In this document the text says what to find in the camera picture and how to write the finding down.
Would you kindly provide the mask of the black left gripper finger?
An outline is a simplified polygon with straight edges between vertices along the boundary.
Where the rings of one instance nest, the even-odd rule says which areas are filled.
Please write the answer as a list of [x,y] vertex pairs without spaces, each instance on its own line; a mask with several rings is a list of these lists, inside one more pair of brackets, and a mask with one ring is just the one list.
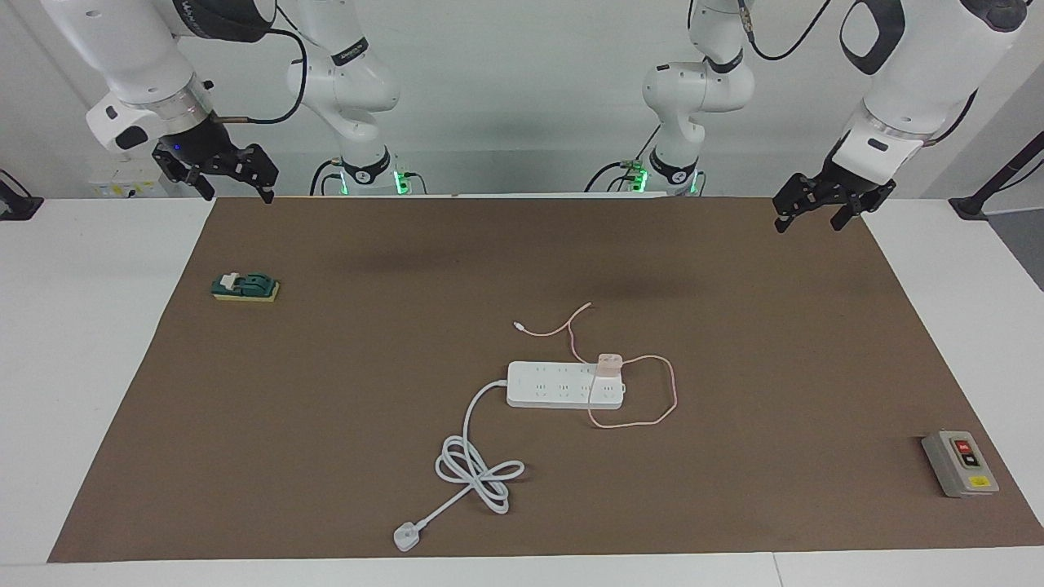
[[847,194],[838,208],[838,212],[831,217],[830,226],[833,231],[843,231],[843,228],[847,224],[850,224],[851,219],[861,215],[864,212],[864,199],[865,194]]
[[820,208],[816,194],[818,183],[804,174],[791,175],[772,198],[776,211],[773,224],[780,234],[785,233],[794,219],[802,214]]

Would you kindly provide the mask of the white power strip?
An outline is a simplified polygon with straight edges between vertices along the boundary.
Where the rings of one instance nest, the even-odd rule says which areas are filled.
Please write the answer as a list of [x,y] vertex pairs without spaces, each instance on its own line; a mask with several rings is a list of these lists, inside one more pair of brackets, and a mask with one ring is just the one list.
[[595,363],[512,361],[507,404],[514,408],[616,410],[626,384],[619,370],[601,375]]

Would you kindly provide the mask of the brown table mat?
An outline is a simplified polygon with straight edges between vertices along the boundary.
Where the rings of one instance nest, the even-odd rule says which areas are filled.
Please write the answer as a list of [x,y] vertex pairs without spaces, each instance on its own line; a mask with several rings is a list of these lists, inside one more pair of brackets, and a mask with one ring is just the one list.
[[[428,557],[1044,544],[865,224],[786,234],[753,198],[216,201],[52,563],[372,558],[458,491],[434,461],[517,360],[641,356],[622,408],[472,416],[473,493]],[[216,300],[227,272],[280,282]],[[621,430],[614,424],[621,423]],[[973,435],[999,492],[943,494],[921,438]]]

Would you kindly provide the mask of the white wall socket box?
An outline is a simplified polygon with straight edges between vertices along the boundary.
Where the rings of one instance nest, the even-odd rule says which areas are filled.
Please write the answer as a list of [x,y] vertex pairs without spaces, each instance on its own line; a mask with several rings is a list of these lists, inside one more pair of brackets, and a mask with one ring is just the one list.
[[172,183],[153,161],[128,160],[94,164],[88,183],[102,198],[173,197]]

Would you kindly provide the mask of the green knife switch yellow base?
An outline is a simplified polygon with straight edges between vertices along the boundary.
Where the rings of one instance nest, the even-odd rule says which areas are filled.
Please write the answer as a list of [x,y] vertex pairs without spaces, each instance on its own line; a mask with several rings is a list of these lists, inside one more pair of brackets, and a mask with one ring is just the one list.
[[280,291],[280,282],[262,272],[227,272],[211,284],[216,300],[271,303]]

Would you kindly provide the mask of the black clamp mount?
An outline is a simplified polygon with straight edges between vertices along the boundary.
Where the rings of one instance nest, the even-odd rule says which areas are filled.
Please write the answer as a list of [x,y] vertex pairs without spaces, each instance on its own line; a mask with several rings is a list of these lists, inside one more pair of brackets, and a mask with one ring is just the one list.
[[33,219],[44,201],[34,196],[11,172],[0,168],[0,222]]

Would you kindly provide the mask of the grey on-off switch box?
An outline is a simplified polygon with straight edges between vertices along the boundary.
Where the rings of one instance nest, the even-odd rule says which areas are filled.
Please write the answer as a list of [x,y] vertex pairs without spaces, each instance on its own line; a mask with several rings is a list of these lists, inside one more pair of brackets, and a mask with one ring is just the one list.
[[921,438],[920,443],[947,497],[984,497],[999,492],[999,483],[969,431],[938,430]]

